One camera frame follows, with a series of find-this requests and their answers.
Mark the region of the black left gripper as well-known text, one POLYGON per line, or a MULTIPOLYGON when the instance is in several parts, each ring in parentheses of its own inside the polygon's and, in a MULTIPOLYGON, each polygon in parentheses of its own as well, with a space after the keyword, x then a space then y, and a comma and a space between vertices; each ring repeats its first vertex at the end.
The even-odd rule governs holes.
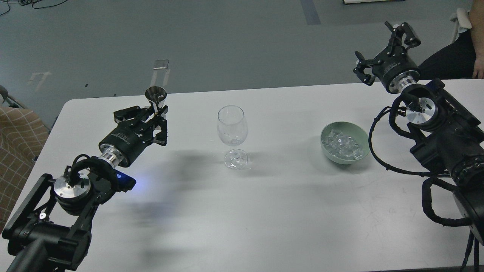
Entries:
POLYGON ((115 111, 117 127, 99 143, 100 151, 104 152, 109 147, 116 149, 122 157, 118 165, 130 167, 150 144, 167 145, 167 112, 168 106, 164 105, 147 120, 152 115, 151 107, 133 106, 115 111))

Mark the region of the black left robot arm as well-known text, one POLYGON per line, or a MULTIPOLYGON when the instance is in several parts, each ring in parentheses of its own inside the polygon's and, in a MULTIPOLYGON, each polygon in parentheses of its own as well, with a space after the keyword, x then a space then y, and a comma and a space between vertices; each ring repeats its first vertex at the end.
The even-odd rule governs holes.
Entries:
POLYGON ((152 144, 166 145, 167 112, 155 103, 116 111, 116 127, 97 156, 78 155, 57 178, 43 174, 2 231, 14 257, 7 271, 75 271, 88 253, 100 205, 136 184, 119 168, 130 167, 152 144))

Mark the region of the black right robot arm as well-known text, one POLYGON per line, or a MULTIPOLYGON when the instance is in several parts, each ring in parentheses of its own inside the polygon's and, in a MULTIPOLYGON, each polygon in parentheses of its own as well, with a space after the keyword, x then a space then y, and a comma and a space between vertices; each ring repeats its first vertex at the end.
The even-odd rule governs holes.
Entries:
POLYGON ((445 90, 440 79, 419 83, 420 69, 409 57, 408 50, 421 44, 413 28, 406 22, 391 25, 388 45, 376 57, 366 59, 356 51, 353 69, 368 86, 380 79, 385 90, 398 97, 375 117, 368 134, 370 153, 375 160, 393 172, 425 178, 422 183, 422 210, 431 220, 445 227, 469 227, 465 257, 460 267, 467 266, 474 254, 474 270, 479 271, 479 246, 484 233, 484 139, 480 121, 445 90), (427 169, 410 172, 384 162, 373 148, 373 131, 384 115, 396 134, 411 139, 415 145, 410 153, 427 169), (452 192, 462 218, 442 218, 432 207, 431 187, 437 185, 452 192))

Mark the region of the person's hand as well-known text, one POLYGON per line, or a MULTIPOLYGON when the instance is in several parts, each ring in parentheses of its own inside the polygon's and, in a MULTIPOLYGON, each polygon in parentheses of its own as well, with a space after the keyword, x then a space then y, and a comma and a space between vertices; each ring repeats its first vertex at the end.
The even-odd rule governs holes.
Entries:
POLYGON ((472 79, 484 79, 484 54, 477 53, 473 66, 472 79))

